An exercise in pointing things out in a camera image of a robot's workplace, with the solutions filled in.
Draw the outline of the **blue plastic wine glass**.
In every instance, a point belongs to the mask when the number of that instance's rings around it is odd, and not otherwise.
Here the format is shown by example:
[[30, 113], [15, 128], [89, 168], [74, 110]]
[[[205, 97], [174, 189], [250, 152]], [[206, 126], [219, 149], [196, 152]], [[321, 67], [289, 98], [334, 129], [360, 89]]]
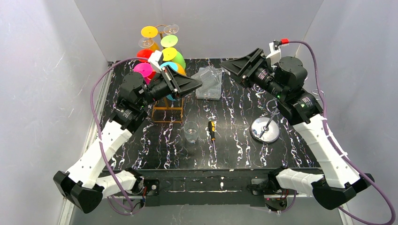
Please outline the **blue plastic wine glass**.
[[[176, 63], [174, 62], [164, 62], [160, 65], [160, 67], [166, 67], [166, 66], [170, 66], [174, 71], [178, 71], [178, 66]], [[171, 96], [171, 95], [167, 95], [166, 98], [170, 101], [175, 101], [175, 99]]]

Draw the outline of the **magenta plastic wine glass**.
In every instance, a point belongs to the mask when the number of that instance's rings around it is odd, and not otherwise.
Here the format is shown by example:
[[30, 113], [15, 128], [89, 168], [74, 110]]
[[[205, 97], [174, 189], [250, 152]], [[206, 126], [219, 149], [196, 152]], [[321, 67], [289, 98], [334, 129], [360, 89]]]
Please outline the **magenta plastic wine glass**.
[[153, 70], [152, 66], [150, 63], [139, 63], [133, 68], [134, 72], [138, 72], [142, 75], [144, 78], [144, 81], [149, 84], [152, 78], [155, 75], [155, 71]]

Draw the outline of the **red plastic wine glass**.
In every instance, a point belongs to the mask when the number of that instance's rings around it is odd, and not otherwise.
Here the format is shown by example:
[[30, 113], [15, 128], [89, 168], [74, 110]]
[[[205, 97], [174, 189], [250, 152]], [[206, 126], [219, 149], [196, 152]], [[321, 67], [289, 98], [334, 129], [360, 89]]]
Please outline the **red plastic wine glass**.
[[140, 50], [140, 51], [136, 54], [136, 56], [137, 56], [138, 58], [145, 58], [145, 60], [140, 59], [140, 60], [139, 60], [140, 63], [142, 63], [142, 62], [148, 63], [148, 62], [147, 62], [147, 59], [150, 57], [150, 55], [151, 55], [153, 52], [154, 52], [154, 51], [153, 51], [153, 50], [150, 50], [150, 49], [143, 49], [143, 50]]

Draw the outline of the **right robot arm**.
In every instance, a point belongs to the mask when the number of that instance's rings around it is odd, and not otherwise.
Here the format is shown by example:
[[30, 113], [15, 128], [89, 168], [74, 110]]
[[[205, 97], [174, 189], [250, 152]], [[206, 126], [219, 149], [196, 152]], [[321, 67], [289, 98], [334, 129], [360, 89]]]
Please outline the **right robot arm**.
[[273, 62], [258, 48], [222, 62], [221, 67], [241, 86], [258, 85], [275, 97], [280, 114], [305, 140], [322, 168], [322, 174], [311, 174], [279, 167], [268, 174], [269, 187], [313, 196], [322, 207], [333, 210], [370, 186], [371, 174], [360, 175], [330, 143], [323, 109], [303, 87], [307, 70], [300, 59], [285, 56]]

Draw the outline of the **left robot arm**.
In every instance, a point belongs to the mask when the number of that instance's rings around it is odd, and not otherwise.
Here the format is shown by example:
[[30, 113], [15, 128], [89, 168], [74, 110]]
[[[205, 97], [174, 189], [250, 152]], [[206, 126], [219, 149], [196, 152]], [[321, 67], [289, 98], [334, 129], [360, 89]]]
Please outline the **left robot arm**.
[[163, 67], [149, 83], [139, 72], [124, 76], [116, 107], [98, 137], [66, 171], [58, 171], [53, 180], [62, 194], [83, 213], [92, 212], [104, 198], [117, 193], [145, 195], [144, 177], [134, 169], [101, 176], [109, 161], [147, 118], [146, 107], [166, 96], [179, 99], [202, 86], [202, 81]]

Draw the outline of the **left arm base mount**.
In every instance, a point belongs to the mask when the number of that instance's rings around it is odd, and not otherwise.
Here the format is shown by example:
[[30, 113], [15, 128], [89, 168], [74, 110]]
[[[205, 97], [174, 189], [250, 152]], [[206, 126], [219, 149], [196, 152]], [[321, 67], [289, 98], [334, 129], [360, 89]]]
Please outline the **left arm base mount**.
[[132, 190], [125, 190], [120, 192], [120, 196], [116, 194], [107, 198], [107, 202], [111, 209], [119, 215], [133, 216], [139, 213], [147, 206], [148, 198], [150, 196], [159, 195], [160, 183], [158, 180], [139, 180]]

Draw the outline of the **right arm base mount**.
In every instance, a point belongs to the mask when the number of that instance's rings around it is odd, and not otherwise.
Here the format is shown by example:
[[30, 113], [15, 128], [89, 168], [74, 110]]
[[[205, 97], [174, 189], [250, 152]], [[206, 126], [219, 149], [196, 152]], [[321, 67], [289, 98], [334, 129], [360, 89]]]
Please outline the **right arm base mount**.
[[267, 211], [279, 216], [292, 208], [298, 195], [292, 189], [277, 189], [276, 184], [267, 178], [251, 179], [246, 189], [255, 196], [265, 197]]

